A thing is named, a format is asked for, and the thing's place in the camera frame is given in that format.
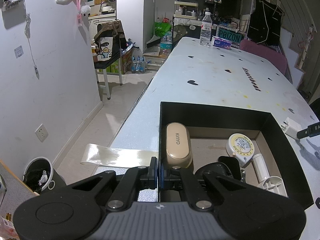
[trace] green license plate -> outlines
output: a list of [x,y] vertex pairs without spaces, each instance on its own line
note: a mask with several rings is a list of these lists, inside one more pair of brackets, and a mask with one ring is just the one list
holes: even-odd
[[239,33],[235,33],[226,29],[219,28],[219,33],[217,35],[219,38],[223,38],[228,41],[232,41],[235,43],[240,43],[242,40],[242,35]]

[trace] beige oval case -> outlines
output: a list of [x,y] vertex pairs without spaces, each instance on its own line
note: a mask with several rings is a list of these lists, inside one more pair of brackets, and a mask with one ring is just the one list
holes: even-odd
[[166,128],[166,151],[169,166],[187,168],[192,162],[188,129],[181,123],[169,123]]

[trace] open cardboard box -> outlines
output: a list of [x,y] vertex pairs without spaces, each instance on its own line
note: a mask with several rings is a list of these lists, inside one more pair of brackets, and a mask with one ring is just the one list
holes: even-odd
[[[270,176],[281,177],[288,197],[304,209],[313,204],[311,191],[299,160],[287,137],[271,113],[225,106],[161,102],[159,136],[159,200],[179,201],[179,193],[162,190],[168,167],[166,158],[166,126],[172,122],[185,125],[190,133],[193,153],[193,172],[216,162],[219,156],[228,156],[226,143],[230,135],[242,133],[249,137],[255,154],[261,153]],[[258,185],[257,176],[250,162],[246,183]]]

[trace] broom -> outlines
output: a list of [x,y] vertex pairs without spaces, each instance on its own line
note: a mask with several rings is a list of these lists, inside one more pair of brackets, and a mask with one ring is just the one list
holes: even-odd
[[156,8],[155,8],[155,0],[153,0],[153,37],[150,41],[147,41],[147,48],[151,48],[160,43],[161,38],[156,36],[155,33],[155,17],[156,17]]

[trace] cable connector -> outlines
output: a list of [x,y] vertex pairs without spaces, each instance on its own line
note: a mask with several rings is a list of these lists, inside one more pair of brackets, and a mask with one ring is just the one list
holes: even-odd
[[302,130],[301,125],[290,119],[289,117],[287,117],[287,119],[283,123],[284,124],[281,125],[281,128],[284,133],[297,140],[297,133]]

